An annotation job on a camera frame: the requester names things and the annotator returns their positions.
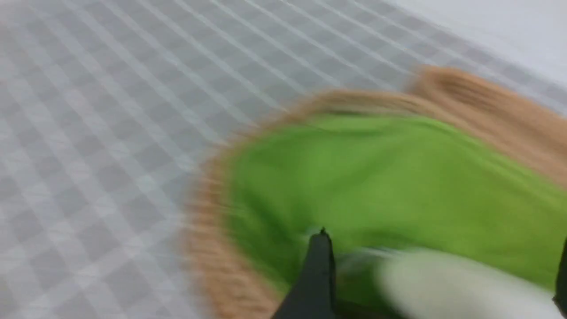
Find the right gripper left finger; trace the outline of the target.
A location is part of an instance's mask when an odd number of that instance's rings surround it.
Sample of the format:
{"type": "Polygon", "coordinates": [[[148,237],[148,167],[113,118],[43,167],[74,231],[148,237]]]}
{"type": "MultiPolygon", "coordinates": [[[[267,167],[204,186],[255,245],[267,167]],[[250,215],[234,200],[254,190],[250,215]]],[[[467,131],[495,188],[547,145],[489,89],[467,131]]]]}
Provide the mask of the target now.
{"type": "Polygon", "coordinates": [[[310,236],[299,277],[273,319],[335,319],[336,269],[332,240],[325,228],[310,236]]]}

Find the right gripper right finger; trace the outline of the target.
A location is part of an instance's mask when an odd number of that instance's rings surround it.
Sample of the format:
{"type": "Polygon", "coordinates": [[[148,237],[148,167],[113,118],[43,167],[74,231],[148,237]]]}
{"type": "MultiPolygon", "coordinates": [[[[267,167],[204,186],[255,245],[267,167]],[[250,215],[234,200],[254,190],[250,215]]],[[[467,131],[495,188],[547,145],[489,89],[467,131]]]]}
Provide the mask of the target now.
{"type": "Polygon", "coordinates": [[[554,315],[557,319],[567,318],[567,240],[563,241],[562,251],[555,277],[555,292],[552,297],[554,315]]]}

